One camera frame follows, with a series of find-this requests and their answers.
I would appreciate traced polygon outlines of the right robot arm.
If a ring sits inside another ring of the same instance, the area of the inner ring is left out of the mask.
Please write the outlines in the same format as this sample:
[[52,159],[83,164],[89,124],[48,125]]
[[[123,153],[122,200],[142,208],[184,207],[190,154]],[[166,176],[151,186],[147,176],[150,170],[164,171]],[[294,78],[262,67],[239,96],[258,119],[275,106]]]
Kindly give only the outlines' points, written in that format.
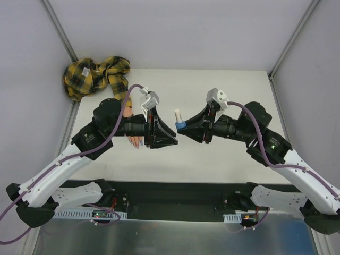
[[227,102],[241,109],[238,119],[224,115],[222,106],[208,103],[196,116],[184,121],[175,110],[176,129],[198,143],[213,137],[244,142],[252,159],[285,177],[298,192],[282,192],[256,183],[229,198],[231,206],[247,211],[251,205],[284,211],[302,219],[311,229],[325,235],[339,232],[339,189],[312,169],[292,145],[270,130],[271,115],[258,102],[246,105]]

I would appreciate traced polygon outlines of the white nail polish cap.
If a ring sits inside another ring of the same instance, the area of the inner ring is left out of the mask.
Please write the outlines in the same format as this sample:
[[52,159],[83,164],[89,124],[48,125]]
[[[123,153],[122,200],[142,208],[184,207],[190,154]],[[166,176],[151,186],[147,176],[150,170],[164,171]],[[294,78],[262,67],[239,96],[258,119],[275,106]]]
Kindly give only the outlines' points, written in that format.
[[183,120],[182,120],[182,116],[181,116],[180,110],[179,110],[179,109],[176,109],[176,110],[174,111],[174,114],[175,114],[176,122],[177,122],[177,123],[182,123]]

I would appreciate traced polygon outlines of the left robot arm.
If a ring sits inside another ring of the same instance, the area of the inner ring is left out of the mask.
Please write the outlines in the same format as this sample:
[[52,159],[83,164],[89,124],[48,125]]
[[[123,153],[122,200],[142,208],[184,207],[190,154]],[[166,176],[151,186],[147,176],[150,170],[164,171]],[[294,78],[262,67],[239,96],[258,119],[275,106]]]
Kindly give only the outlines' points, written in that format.
[[91,164],[113,147],[112,137],[140,136],[150,149],[177,145],[176,133],[159,117],[156,108],[146,115],[119,117],[121,103],[103,100],[93,110],[90,123],[84,126],[64,151],[31,180],[6,188],[16,205],[18,217],[31,228],[50,221],[60,210],[80,205],[107,206],[116,194],[103,178],[77,188],[62,184],[83,167]]

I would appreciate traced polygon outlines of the blue nail polish bottle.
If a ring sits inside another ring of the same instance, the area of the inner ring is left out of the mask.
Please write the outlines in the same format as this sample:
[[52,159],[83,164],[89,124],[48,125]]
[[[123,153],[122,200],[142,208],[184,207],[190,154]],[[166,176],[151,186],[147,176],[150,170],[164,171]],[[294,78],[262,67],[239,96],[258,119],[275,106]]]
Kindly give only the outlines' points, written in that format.
[[183,128],[186,127],[186,123],[185,123],[184,121],[182,121],[182,122],[176,122],[176,123],[175,123],[175,126],[176,126],[176,129],[177,129],[177,130],[181,130],[181,129],[183,129]]

